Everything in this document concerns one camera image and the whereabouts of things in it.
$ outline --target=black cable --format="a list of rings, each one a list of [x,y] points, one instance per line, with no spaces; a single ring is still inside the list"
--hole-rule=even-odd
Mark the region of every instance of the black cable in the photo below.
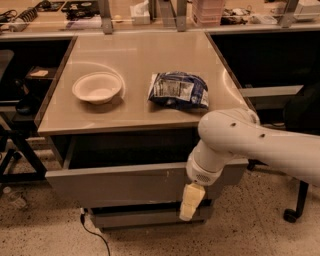
[[[84,214],[84,213],[80,214],[80,222],[81,222],[83,228],[84,228],[87,232],[89,232],[89,233],[92,234],[92,235],[98,236],[98,237],[100,237],[100,238],[103,240],[103,242],[105,243],[105,245],[106,245],[106,247],[107,247],[107,250],[108,250],[108,256],[111,256],[108,242],[107,242],[101,235],[96,234],[96,233],[91,232],[90,230],[88,230],[88,229],[86,228],[86,226],[84,225],[84,223],[85,223],[85,214]]]

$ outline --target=drawer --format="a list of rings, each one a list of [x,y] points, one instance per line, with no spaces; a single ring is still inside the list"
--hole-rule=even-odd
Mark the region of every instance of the drawer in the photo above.
[[[63,168],[48,171],[46,179],[84,208],[181,202],[190,183],[186,161],[198,140],[194,128],[74,135]],[[224,185],[237,184],[247,163],[230,163],[206,188],[205,199],[214,200]]]

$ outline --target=countertop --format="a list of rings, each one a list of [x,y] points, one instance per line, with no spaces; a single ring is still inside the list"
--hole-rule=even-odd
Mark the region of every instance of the countertop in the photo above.
[[[124,90],[103,105],[78,100],[72,94],[74,82],[100,71],[120,75]],[[147,100],[152,74],[168,71],[203,78],[209,88],[209,111],[247,108],[203,32],[80,35],[38,132],[51,136],[196,126],[207,111],[168,109]]]

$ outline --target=drawer front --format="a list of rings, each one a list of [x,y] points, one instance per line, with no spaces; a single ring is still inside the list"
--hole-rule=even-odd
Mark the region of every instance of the drawer front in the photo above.
[[[235,185],[248,162],[236,159],[221,177],[206,187],[206,199],[219,197],[223,186]],[[82,207],[181,202],[185,184],[190,183],[186,163],[116,166],[49,171],[46,178],[61,195],[80,202]]]

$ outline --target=metal stand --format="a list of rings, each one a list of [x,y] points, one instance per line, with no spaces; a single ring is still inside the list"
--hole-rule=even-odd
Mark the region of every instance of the metal stand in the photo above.
[[[36,181],[45,179],[45,174],[47,172],[46,167],[34,153],[21,132],[7,131],[0,126],[0,136],[2,136],[0,142],[1,145],[6,145],[7,140],[10,138],[25,156],[31,166],[35,169],[34,173],[4,174],[12,158],[14,160],[19,160],[22,157],[19,152],[15,151],[14,149],[9,149],[0,165],[0,183]]]
[[[248,164],[247,169],[249,171],[253,171],[256,164],[265,165],[264,163],[261,163],[260,161],[249,159],[249,164]],[[297,219],[302,216],[304,205],[305,205],[306,198],[307,198],[308,187],[309,187],[308,183],[306,183],[304,181],[300,181],[296,210],[286,209],[283,214],[283,219],[285,221],[290,222],[290,223],[295,223],[297,221]]]

